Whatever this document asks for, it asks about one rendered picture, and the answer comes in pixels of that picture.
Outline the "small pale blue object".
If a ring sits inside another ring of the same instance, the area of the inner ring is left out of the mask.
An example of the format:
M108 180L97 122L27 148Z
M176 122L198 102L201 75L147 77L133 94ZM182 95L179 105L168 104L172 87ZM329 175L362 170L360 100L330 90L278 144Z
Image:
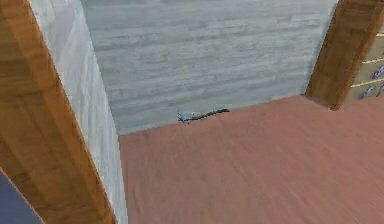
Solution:
M193 111L178 110L177 114L178 114L178 119L184 124L190 124L194 116Z

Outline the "brown wooden cupboard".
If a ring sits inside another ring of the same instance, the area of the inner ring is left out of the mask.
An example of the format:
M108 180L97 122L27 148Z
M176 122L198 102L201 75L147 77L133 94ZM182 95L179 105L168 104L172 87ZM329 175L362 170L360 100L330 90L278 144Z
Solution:
M0 0L0 171L43 224L117 224L29 0Z

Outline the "brown wooden chest of drawers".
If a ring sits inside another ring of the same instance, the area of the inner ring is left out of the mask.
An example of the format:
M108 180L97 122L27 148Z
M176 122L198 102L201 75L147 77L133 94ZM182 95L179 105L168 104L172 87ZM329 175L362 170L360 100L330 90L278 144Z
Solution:
M305 95L333 111L384 96L384 0L338 0Z

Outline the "dark blue panel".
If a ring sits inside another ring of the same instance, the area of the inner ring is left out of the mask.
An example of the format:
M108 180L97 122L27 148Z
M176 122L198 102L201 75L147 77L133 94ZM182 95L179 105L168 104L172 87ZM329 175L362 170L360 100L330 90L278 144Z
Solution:
M1 171L0 224L42 224L38 216Z

